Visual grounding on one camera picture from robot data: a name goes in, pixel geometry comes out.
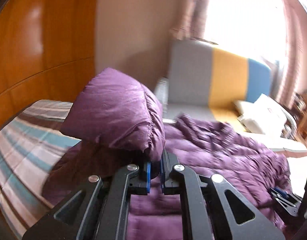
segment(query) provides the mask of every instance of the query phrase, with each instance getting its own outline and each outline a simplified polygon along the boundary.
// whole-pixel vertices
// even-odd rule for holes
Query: window
[[[285,30],[282,0],[210,0],[204,39],[274,63],[284,58]]]

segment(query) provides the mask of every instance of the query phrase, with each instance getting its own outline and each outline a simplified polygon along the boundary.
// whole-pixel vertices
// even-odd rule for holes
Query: bed
[[[53,207],[41,196],[53,165],[80,140],[59,128],[72,103],[40,100],[0,129],[0,209],[18,239]],[[288,158],[291,184],[303,195],[307,156]]]

